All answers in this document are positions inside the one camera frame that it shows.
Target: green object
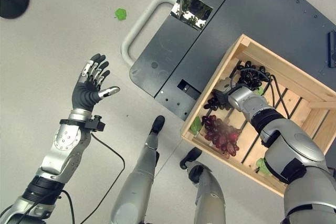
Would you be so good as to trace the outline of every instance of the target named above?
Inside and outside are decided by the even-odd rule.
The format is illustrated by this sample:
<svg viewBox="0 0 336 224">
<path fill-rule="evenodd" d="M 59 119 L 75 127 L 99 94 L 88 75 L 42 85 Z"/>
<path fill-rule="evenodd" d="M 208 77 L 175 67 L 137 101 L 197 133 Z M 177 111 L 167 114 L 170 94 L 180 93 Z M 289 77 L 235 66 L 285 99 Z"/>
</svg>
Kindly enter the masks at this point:
<svg viewBox="0 0 336 224">
<path fill-rule="evenodd" d="M 116 10 L 114 12 L 114 14 L 118 18 L 118 20 L 124 20 L 124 19 L 126 19 L 126 16 L 127 16 L 126 10 L 125 9 L 121 9 L 121 8 L 119 8 L 118 10 Z"/>
<path fill-rule="evenodd" d="M 258 95 L 262 95 L 263 92 L 264 92 L 264 88 L 263 88 L 263 87 L 259 87 L 259 88 L 256 89 L 254 92 L 255 92 L 256 94 L 258 94 Z"/>
<path fill-rule="evenodd" d="M 271 172 L 267 169 L 265 165 L 265 160 L 263 158 L 260 158 L 256 162 L 257 166 L 259 167 L 259 171 L 264 174 L 271 174 Z"/>
<path fill-rule="evenodd" d="M 201 119 L 199 116 L 197 116 L 192 125 L 190 126 L 190 131 L 194 134 L 194 136 L 196 136 L 197 132 L 200 131 L 201 128 L 202 128 Z"/>
</svg>

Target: dark gray table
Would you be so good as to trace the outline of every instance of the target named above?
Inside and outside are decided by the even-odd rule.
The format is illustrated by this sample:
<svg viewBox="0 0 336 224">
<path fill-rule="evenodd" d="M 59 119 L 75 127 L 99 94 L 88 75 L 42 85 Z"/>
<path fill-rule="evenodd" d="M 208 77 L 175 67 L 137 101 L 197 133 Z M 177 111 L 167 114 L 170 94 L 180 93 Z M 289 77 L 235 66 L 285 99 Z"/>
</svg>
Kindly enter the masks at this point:
<svg viewBox="0 0 336 224">
<path fill-rule="evenodd" d="M 214 9 L 201 32 L 167 17 L 130 70 L 136 85 L 181 119 L 242 33 L 336 90 L 336 69 L 327 66 L 327 33 L 336 26 L 305 0 L 202 1 Z"/>
</svg>

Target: wooden crate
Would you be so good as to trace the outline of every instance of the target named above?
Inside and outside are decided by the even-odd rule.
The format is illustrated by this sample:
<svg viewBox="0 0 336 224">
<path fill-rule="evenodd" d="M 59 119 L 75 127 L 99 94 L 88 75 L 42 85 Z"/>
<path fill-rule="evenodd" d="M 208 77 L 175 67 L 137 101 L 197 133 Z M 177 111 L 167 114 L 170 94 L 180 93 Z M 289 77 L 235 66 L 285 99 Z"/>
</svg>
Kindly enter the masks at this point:
<svg viewBox="0 0 336 224">
<path fill-rule="evenodd" d="M 265 66 L 268 72 L 276 76 L 291 120 L 310 135 L 324 153 L 327 152 L 336 137 L 336 92 L 245 35 L 241 35 L 225 53 L 181 128 L 182 139 L 283 196 L 286 189 L 285 184 L 279 182 L 273 175 L 256 172 L 256 161 L 264 157 L 266 148 L 261 145 L 257 132 L 245 121 L 242 113 L 234 109 L 231 111 L 218 109 L 211 113 L 221 119 L 229 118 L 230 125 L 242 129 L 237 142 L 240 150 L 237 151 L 235 157 L 225 159 L 220 150 L 212 147 L 212 144 L 204 139 L 204 129 L 200 130 L 197 136 L 189 131 L 195 117 L 202 118 L 208 112 L 203 106 L 212 97 L 211 91 L 216 83 L 228 77 L 239 61 L 247 60 L 256 66 Z M 271 104 L 270 89 L 264 96 Z M 286 117 L 276 89 L 275 100 L 276 110 Z"/>
</svg>

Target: reflective plate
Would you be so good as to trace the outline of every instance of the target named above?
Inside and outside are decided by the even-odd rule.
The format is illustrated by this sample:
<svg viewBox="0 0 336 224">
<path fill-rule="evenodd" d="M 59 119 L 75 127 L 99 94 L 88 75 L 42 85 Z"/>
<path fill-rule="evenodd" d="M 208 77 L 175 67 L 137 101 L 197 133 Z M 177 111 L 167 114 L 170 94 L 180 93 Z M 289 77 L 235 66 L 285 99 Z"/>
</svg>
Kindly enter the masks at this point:
<svg viewBox="0 0 336 224">
<path fill-rule="evenodd" d="M 201 0 L 177 0 L 170 15 L 201 31 L 212 9 Z"/>
</svg>

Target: white handle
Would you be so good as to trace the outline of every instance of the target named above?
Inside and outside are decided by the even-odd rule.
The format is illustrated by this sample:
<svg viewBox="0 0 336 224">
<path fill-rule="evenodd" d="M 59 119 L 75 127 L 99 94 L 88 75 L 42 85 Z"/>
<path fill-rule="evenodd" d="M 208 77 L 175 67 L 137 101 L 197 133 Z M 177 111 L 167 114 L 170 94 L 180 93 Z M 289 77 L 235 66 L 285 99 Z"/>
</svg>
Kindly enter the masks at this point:
<svg viewBox="0 0 336 224">
<path fill-rule="evenodd" d="M 126 35 L 125 39 L 121 43 L 121 56 L 124 59 L 124 61 L 132 67 L 134 64 L 134 60 L 129 56 L 128 49 L 138 33 L 141 31 L 142 27 L 150 16 L 153 14 L 155 9 L 162 3 L 170 3 L 174 5 L 176 0 L 153 0 L 151 4 L 146 8 L 146 10 L 142 13 L 142 15 L 139 17 L 139 19 L 135 22 L 134 26 L 130 30 L 130 32 Z"/>
</svg>

